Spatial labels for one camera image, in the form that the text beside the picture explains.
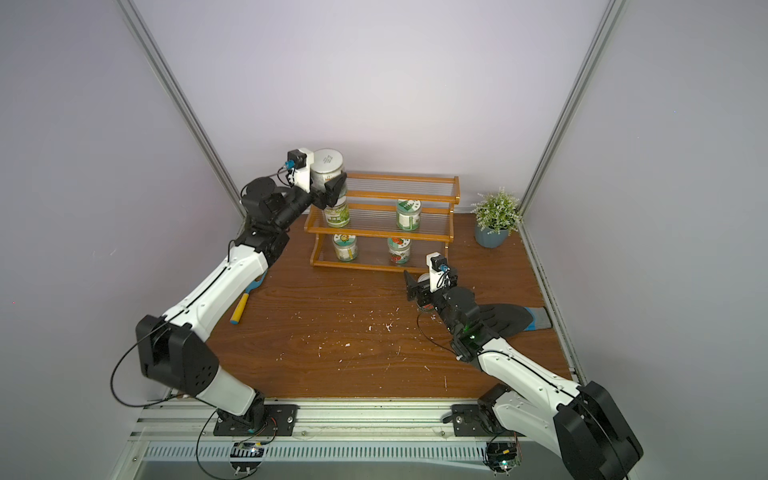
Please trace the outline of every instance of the glass jar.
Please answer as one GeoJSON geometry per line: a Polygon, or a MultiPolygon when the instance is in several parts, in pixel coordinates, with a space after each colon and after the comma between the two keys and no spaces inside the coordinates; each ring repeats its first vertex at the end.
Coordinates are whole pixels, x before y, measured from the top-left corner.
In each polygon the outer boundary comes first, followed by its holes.
{"type": "Polygon", "coordinates": [[[411,258],[411,239],[392,237],[386,242],[389,246],[389,259],[393,263],[398,265],[408,263],[411,258]]]}
{"type": "Polygon", "coordinates": [[[419,228],[422,203],[418,200],[397,200],[397,226],[410,231],[419,228]]]}
{"type": "MultiPolygon", "coordinates": [[[[326,182],[344,173],[344,159],[341,152],[332,148],[315,151],[315,161],[310,166],[310,177],[318,190],[325,191],[326,182]]],[[[341,189],[340,197],[346,195],[346,182],[341,189]]]]}
{"type": "Polygon", "coordinates": [[[349,207],[346,204],[346,197],[339,198],[336,205],[326,207],[323,213],[330,227],[341,228],[347,225],[349,223],[349,207]]]}
{"type": "Polygon", "coordinates": [[[357,237],[345,233],[333,236],[333,249],[336,257],[343,262],[351,262],[357,258],[357,237]]]}

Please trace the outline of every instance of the wooden floor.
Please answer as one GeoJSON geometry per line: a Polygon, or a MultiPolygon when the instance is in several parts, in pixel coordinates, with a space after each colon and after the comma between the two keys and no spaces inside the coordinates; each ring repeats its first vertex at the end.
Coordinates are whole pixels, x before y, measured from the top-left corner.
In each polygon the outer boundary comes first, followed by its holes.
{"type": "MultiPolygon", "coordinates": [[[[268,397],[475,398],[498,381],[427,342],[415,327],[402,273],[311,267],[314,235],[298,219],[291,240],[254,290],[239,325],[228,313],[208,345],[221,365],[268,397]]],[[[478,303],[543,306],[519,235],[495,250],[474,239],[471,214],[455,216],[449,262],[478,303]]],[[[440,319],[422,315],[425,333],[447,345],[440,319]]],[[[570,378],[552,329],[523,332],[510,343],[570,378]]]]}

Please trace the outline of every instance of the jar lid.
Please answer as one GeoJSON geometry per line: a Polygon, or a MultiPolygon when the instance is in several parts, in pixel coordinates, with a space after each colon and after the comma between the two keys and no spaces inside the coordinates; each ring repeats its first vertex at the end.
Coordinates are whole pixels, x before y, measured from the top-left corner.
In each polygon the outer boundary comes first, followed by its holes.
{"type": "Polygon", "coordinates": [[[328,174],[334,170],[339,170],[344,164],[341,152],[332,148],[323,148],[315,151],[315,162],[310,166],[310,170],[318,174],[328,174]]]}
{"type": "Polygon", "coordinates": [[[397,210],[404,214],[413,214],[422,209],[422,203],[418,200],[397,200],[397,210]]]}
{"type": "Polygon", "coordinates": [[[353,245],[357,241],[357,237],[354,235],[347,235],[346,233],[337,233],[333,236],[333,242],[339,247],[348,247],[353,245]]]}
{"type": "Polygon", "coordinates": [[[346,195],[344,197],[339,197],[339,201],[337,201],[334,205],[329,205],[327,208],[341,207],[345,203],[346,203],[346,195]]]}
{"type": "Polygon", "coordinates": [[[392,237],[386,239],[387,244],[395,250],[404,250],[411,246],[411,239],[392,237]]]}

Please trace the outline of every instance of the wooden spice rack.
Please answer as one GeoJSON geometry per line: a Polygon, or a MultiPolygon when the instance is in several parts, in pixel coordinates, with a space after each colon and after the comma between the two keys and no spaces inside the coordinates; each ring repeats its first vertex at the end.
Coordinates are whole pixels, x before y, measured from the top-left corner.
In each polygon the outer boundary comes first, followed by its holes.
{"type": "Polygon", "coordinates": [[[304,231],[314,233],[315,247],[310,257],[313,266],[332,266],[359,270],[385,272],[425,273],[425,256],[443,251],[448,256],[449,243],[453,241],[453,209],[460,198],[458,177],[412,177],[391,174],[347,174],[347,205],[349,223],[341,228],[331,227],[323,211],[310,208],[304,231]],[[422,202],[437,202],[446,207],[423,207],[419,228],[400,230],[397,226],[397,206],[391,204],[367,204],[350,202],[350,198],[389,199],[408,198],[422,202]],[[342,262],[333,249],[333,235],[346,233],[357,236],[357,258],[342,262]],[[386,239],[409,238],[411,258],[407,263],[395,265],[389,259],[386,239]]]}

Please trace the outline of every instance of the white wall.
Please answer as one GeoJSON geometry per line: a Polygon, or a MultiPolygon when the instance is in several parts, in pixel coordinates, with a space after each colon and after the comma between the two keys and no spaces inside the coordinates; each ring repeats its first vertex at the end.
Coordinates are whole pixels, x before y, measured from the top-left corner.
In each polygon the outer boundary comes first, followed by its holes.
{"type": "MultiPolygon", "coordinates": [[[[0,145],[0,477],[106,478],[112,367],[240,216],[109,0],[0,4],[0,145]]],[[[164,391],[135,354],[117,388],[164,391]]]]}
{"type": "Polygon", "coordinates": [[[766,477],[767,25],[629,2],[525,219],[643,480],[766,477]]]}
{"type": "Polygon", "coordinates": [[[286,151],[522,195],[607,0],[136,0],[238,187],[286,151]]]}

